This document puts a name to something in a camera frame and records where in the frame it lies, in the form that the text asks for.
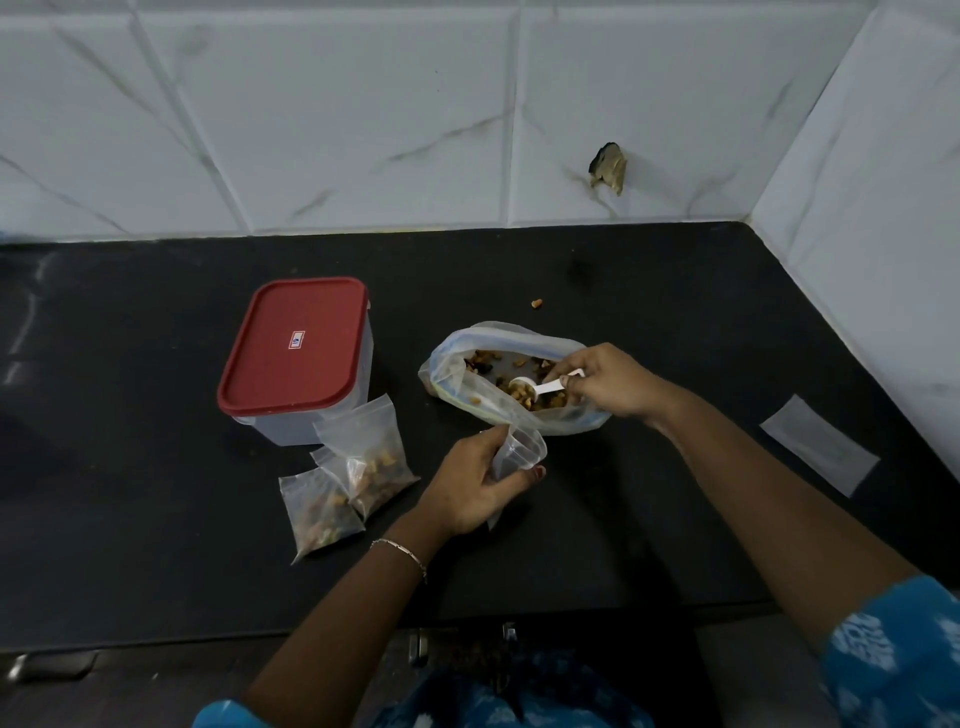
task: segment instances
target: person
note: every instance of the person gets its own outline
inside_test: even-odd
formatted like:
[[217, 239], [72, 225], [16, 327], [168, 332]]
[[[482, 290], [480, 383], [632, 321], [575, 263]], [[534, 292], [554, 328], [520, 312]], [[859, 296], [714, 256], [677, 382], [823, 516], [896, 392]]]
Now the person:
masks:
[[[567, 377], [582, 368], [586, 376]], [[550, 378], [637, 417], [680, 452], [783, 612], [821, 654], [848, 726], [960, 726], [960, 604], [783, 466], [718, 410], [610, 344], [575, 352]], [[320, 602], [241, 702], [204, 708], [195, 728], [349, 726], [400, 613], [435, 554], [545, 475], [486, 482], [502, 425], [458, 442], [418, 504]], [[375, 726], [652, 726], [589, 667], [517, 656], [509, 694], [457, 674], [428, 678]]]

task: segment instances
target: plastic bag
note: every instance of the plastic bag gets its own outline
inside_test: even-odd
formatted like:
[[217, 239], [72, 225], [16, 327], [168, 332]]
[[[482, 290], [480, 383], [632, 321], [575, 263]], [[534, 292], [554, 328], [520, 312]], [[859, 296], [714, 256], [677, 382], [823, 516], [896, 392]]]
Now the plastic bag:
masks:
[[350, 505], [364, 521], [420, 480], [407, 467], [396, 410], [387, 395], [313, 426], [320, 441], [344, 459], [342, 464], [330, 460], [322, 468], [331, 477], [345, 478]]
[[464, 358], [469, 358], [477, 350], [484, 350], [515, 352], [558, 361], [583, 347], [579, 341], [541, 336], [529, 328], [514, 324], [484, 321], [447, 336], [433, 350], [430, 358], [423, 362], [418, 376], [427, 392], [491, 425], [505, 423], [534, 429], [543, 435], [573, 435], [596, 429], [610, 418], [610, 413], [588, 401], [558, 409], [528, 412], [491, 381], [468, 372]]
[[282, 477], [279, 481], [297, 544], [294, 564], [310, 551], [366, 530], [348, 503], [347, 491], [323, 468]]

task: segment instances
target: white marble tile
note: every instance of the white marble tile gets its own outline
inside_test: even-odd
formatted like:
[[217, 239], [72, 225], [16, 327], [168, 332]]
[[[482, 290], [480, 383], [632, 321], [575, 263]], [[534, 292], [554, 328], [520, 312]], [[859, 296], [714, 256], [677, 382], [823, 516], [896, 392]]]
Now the white marble tile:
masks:
[[124, 15], [0, 19], [0, 231], [236, 231]]
[[878, 10], [753, 216], [954, 467], [960, 441], [944, 423], [960, 406], [957, 119], [960, 36], [916, 14]]
[[126, 0], [0, 0], [0, 15], [125, 12]]
[[257, 230], [500, 222], [514, 11], [143, 17]]
[[881, 0], [883, 7], [912, 12], [932, 22], [960, 31], [960, 3], [957, 0]]
[[[837, 3], [528, 9], [510, 222], [740, 218], [866, 17]], [[626, 188], [592, 192], [606, 142]]]

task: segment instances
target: plastic container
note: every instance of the plastic container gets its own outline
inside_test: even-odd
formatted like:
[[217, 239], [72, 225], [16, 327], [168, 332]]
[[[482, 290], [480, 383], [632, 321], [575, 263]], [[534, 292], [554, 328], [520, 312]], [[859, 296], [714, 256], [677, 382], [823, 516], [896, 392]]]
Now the plastic container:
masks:
[[220, 409], [281, 446], [317, 445], [314, 423], [367, 401], [367, 286], [274, 280], [250, 302], [217, 389]]
[[[546, 457], [546, 443], [534, 429], [510, 425], [507, 439], [493, 456], [490, 474], [493, 480], [500, 481], [516, 471], [528, 471]], [[500, 520], [500, 511], [487, 519], [487, 527], [493, 528]]]

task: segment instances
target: silver bracelet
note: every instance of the silver bracelet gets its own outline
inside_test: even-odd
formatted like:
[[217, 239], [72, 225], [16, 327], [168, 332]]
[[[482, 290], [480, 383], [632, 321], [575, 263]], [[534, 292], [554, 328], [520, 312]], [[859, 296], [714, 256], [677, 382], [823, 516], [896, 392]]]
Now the silver bracelet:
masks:
[[407, 556], [413, 559], [414, 563], [417, 564], [418, 567], [420, 567], [420, 571], [423, 574], [423, 583], [426, 584], [426, 566], [424, 566], [423, 562], [420, 559], [418, 559], [417, 556], [414, 555], [413, 551], [411, 551], [406, 546], [401, 546], [396, 541], [391, 541], [390, 539], [374, 539], [373, 543], [370, 544], [370, 548], [373, 548], [377, 544], [390, 544], [390, 546], [392, 546], [393, 548], [397, 548], [403, 551], [403, 553], [405, 553]]

